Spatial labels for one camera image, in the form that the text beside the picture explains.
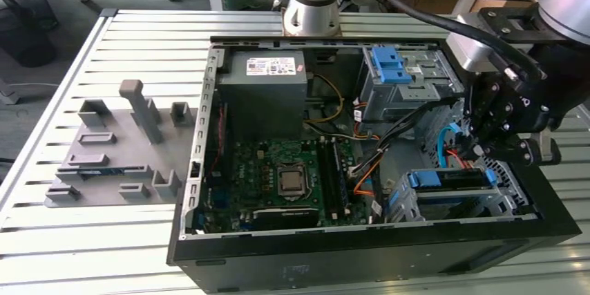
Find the aluminum extrusion table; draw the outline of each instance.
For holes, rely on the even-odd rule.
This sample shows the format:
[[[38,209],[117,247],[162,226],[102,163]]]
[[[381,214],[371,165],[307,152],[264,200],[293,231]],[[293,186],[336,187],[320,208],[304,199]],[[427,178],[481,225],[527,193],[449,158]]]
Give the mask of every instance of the aluminum extrusion table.
[[[129,108],[122,79],[144,82],[158,107],[197,107],[209,36],[272,35],[280,17],[264,12],[120,10],[100,17],[17,161],[0,186],[1,294],[201,294],[165,265],[172,204],[48,209],[44,194],[66,155],[84,98]],[[444,38],[403,15],[343,14],[344,36]],[[333,285],[280,294],[588,294],[590,132],[585,110],[555,133],[563,164],[543,168],[584,232],[480,274]]]

